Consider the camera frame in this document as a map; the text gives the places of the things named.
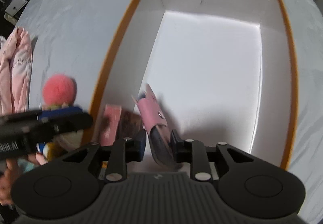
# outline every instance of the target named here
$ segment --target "pink clothing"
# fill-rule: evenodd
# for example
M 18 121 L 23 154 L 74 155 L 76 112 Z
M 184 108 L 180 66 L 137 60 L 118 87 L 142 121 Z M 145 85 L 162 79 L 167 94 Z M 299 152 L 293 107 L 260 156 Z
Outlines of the pink clothing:
M 26 110 L 31 66 L 30 36 L 15 28 L 0 50 L 0 115 Z

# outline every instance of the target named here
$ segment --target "human hand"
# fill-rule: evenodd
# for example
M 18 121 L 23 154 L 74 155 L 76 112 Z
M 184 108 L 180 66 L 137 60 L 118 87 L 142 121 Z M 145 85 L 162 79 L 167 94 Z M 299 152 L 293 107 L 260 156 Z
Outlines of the human hand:
M 6 206 L 13 204 L 11 199 L 11 187 L 16 179 L 21 175 L 17 159 L 7 159 L 7 169 L 0 177 L 0 204 Z

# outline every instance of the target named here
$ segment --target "ribbed gray surface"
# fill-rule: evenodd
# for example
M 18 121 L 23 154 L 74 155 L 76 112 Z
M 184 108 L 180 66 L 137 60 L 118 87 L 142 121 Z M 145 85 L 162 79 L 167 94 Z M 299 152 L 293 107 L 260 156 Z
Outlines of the ribbed gray surface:
M 190 180 L 185 173 L 132 174 L 128 180 L 106 185 L 98 199 L 73 217 L 15 223 L 51 224 L 304 224 L 296 215 L 279 220 L 245 217 L 228 207 L 209 183 Z

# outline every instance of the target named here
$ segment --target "toy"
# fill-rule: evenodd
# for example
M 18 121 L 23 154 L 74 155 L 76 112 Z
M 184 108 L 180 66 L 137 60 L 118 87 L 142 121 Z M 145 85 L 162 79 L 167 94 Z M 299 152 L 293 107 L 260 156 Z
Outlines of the toy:
M 72 105 L 76 96 L 74 81 L 63 74 L 48 79 L 43 87 L 43 99 L 46 106 Z

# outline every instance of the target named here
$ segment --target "pink pom-pom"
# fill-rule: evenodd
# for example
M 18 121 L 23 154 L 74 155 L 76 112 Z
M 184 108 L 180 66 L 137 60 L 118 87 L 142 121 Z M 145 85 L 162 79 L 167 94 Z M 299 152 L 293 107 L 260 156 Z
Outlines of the pink pom-pom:
M 43 88 L 43 99 L 46 105 L 73 104 L 76 88 L 71 78 L 56 74 L 48 79 Z

